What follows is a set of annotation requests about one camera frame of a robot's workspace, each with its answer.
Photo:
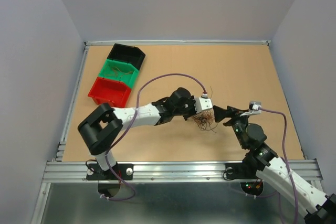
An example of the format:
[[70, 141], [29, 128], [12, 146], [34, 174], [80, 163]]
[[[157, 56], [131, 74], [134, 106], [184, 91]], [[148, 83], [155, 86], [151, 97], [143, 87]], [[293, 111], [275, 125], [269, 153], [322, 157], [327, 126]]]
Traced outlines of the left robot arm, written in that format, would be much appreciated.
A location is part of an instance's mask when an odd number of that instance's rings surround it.
[[117, 161], [110, 147], [121, 131], [126, 133], [132, 127], [165, 124], [175, 116], [188, 119], [200, 112], [200, 99], [185, 88], [178, 88], [169, 97], [138, 108], [113, 108], [103, 103], [78, 125], [78, 132], [95, 157], [99, 173], [110, 179], [117, 172]]

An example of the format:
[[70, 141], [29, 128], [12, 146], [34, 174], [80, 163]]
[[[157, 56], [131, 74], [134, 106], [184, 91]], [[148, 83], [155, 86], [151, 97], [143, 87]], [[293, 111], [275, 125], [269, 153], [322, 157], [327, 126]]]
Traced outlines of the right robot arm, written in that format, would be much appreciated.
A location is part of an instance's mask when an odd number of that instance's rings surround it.
[[263, 128], [249, 122], [250, 116], [264, 111], [259, 103], [251, 102], [247, 110], [214, 106], [213, 111], [215, 122], [226, 119], [223, 126], [231, 127], [241, 148], [247, 150], [242, 162], [226, 164], [224, 180], [260, 179], [295, 207], [295, 221], [302, 215], [305, 223], [335, 223], [335, 194], [327, 195], [299, 176], [286, 156], [278, 156], [266, 144]]

